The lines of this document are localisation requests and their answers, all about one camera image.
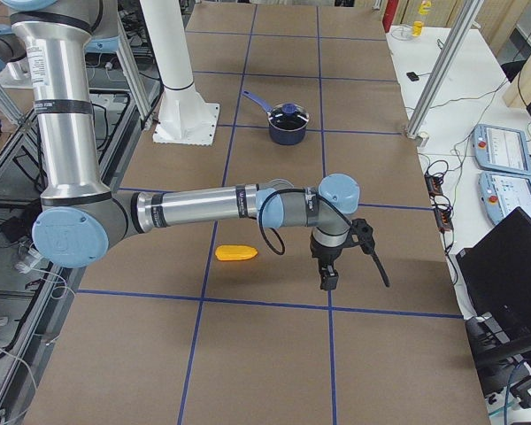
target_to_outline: label sticker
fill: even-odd
[[[29,62],[29,70],[32,74],[32,84],[34,87],[49,86],[50,77],[47,74],[43,49],[41,47],[30,47],[27,49],[27,60]]]

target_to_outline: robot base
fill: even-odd
[[[173,121],[161,120],[162,117],[160,114],[160,121],[153,134],[153,141],[155,143],[196,144],[202,146],[212,145],[214,133],[216,132],[216,127],[219,121],[220,105],[204,104],[204,108],[212,118],[210,120],[205,120],[204,122],[199,122],[198,125],[192,128],[178,126],[177,123]]]

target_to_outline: white pillar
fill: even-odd
[[[179,2],[140,3],[165,84],[154,142],[212,144],[219,105],[207,104],[196,91]]]

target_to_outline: yellow bottle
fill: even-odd
[[[431,12],[431,6],[432,4],[430,0],[423,0],[421,2],[419,9],[417,10],[417,18],[415,19],[415,22],[413,22],[413,37],[419,37],[423,32],[425,18],[427,17],[428,13]]]

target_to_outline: metal frame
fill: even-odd
[[[24,113],[8,96],[0,85],[0,111],[12,124],[19,126],[24,121]]]
[[[441,54],[435,62],[435,67],[431,72],[427,85],[423,89],[409,124],[405,129],[405,135],[411,139],[416,139],[418,146],[422,146],[424,141],[422,137],[419,137],[421,125],[423,124],[437,93],[441,89],[443,81],[454,62],[458,51],[462,47],[466,35],[472,27],[483,3],[484,0],[465,0],[464,6],[457,17],[454,27],[451,29],[450,34],[446,39],[444,48],[441,50]]]

